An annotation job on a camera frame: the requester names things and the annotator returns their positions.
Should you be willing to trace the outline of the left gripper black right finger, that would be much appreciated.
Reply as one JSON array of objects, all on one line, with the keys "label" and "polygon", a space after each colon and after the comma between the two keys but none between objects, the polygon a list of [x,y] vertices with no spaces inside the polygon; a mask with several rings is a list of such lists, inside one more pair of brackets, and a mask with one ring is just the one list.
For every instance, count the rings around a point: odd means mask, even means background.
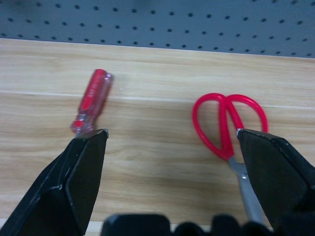
[{"label": "left gripper black right finger", "polygon": [[249,180],[275,236],[315,236],[315,167],[286,139],[237,133]]}]

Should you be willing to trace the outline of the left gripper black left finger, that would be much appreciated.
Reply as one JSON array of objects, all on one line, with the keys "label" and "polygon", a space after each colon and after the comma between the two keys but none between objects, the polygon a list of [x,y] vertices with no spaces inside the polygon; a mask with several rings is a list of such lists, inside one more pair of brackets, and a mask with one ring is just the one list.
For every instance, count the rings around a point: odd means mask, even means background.
[{"label": "left gripper black left finger", "polygon": [[39,174],[0,236],[84,236],[99,192],[108,131],[70,141]]}]

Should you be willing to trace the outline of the red loop-handled scissors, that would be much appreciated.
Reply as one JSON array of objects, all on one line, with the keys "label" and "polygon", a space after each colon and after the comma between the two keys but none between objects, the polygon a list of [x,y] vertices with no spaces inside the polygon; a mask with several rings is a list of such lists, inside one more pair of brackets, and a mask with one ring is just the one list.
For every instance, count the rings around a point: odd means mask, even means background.
[{"label": "red loop-handled scissors", "polygon": [[[215,146],[203,132],[198,120],[198,112],[200,106],[208,101],[218,102],[218,118],[221,147]],[[233,105],[233,102],[239,102],[251,107],[258,115],[263,132],[268,131],[267,116],[262,107],[254,101],[241,94],[232,94],[225,96],[220,93],[209,93],[201,96],[194,104],[192,109],[192,123],[201,141],[219,158],[228,162],[230,168],[236,174],[239,181],[239,188],[242,195],[243,204],[246,210],[247,217],[250,221],[264,224],[264,213],[261,205],[251,186],[247,168],[244,163],[239,163],[234,158],[234,149],[229,133],[227,114],[230,115],[236,130],[243,129],[244,124]]]}]

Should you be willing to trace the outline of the red clear-handled screwdriver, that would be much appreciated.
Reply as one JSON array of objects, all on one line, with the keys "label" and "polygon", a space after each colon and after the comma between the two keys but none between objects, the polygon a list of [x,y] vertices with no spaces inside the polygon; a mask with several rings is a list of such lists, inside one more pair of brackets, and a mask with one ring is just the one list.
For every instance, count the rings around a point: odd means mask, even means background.
[{"label": "red clear-handled screwdriver", "polygon": [[110,92],[113,77],[103,69],[96,69],[86,87],[78,107],[78,113],[70,129],[79,136],[95,129],[96,120],[102,112]]}]

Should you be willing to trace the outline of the grey metal pegboard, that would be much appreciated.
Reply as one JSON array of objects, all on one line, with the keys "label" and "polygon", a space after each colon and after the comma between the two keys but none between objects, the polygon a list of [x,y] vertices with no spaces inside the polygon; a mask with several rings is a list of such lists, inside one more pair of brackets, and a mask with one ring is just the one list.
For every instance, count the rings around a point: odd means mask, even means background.
[{"label": "grey metal pegboard", "polygon": [[315,59],[315,0],[0,0],[0,38]]}]

